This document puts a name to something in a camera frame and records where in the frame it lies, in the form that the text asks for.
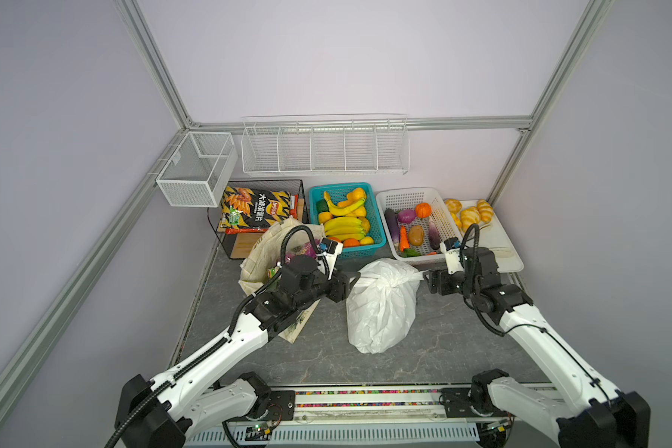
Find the white plastic grocery bag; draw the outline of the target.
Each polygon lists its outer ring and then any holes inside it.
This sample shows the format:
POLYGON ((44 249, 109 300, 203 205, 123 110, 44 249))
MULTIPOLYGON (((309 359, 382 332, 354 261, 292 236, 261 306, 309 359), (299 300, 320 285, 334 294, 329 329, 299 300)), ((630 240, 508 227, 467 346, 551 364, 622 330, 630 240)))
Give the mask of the white plastic grocery bag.
POLYGON ((378 259, 360 270, 346 300, 348 341, 362 354, 382 354, 408 335, 416 320, 423 274, 395 259, 378 259))

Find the cream canvas tote bag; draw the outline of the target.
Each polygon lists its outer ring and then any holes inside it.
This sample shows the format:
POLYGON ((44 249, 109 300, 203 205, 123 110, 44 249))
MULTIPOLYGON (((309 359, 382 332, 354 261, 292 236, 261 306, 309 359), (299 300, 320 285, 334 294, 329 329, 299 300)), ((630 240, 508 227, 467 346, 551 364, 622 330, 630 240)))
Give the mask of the cream canvas tote bag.
MULTIPOLYGON (((248 257, 240 265, 239 285, 246 295, 255 293, 272 278, 271 271, 280 262, 280 248, 287 232, 299 225, 302 225, 300 220, 287 218, 272 225, 259 237, 248 257)), ((313 313, 315 313, 315 310, 317 310, 319 303, 320 300, 317 300, 306 310, 302 311, 297 317, 296 322, 283 330, 279 334, 279 337, 288 343, 295 343, 307 325, 307 322, 313 313)))

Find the purple snack bag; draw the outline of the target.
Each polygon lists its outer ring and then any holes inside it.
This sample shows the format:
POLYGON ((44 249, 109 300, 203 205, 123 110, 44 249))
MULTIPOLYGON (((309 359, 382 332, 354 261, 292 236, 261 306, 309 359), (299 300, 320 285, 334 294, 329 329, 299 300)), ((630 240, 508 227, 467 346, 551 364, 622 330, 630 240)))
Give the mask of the purple snack bag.
POLYGON ((291 263, 296 257, 304 256, 311 259, 317 259, 318 253, 317 250, 309 243, 304 243, 303 245, 296 246, 291 250, 287 251, 285 261, 287 264, 291 263))

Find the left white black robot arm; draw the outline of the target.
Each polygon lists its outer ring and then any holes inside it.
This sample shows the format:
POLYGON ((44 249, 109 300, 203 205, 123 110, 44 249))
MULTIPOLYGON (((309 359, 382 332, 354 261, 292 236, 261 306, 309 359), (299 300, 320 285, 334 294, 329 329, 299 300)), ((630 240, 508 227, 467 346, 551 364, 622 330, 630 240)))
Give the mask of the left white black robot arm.
POLYGON ((279 270, 236 307, 230 324, 183 362, 147 380, 136 375, 121 390, 114 447, 182 447, 191 437, 233 418, 268 414, 272 390, 255 373, 216 383, 263 348, 322 298, 345 300, 358 281, 335 266, 343 244, 298 225, 284 237, 279 270))

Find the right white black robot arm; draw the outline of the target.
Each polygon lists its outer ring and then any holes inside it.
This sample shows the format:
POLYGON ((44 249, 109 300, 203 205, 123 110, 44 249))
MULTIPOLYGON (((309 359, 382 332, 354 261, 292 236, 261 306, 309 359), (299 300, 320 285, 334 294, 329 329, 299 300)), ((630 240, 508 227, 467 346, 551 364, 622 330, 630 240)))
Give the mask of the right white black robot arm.
POLYGON ((460 295, 481 324, 498 337, 513 338, 546 374, 561 399, 555 401, 492 369, 474 375, 469 402, 478 416, 497 412, 525 421, 560 447, 646 447, 651 407, 636 392, 623 392, 587 363, 546 321, 520 287, 505 284, 495 254, 480 244, 472 224, 462 238, 434 247, 446 267, 425 272, 429 291, 460 295))

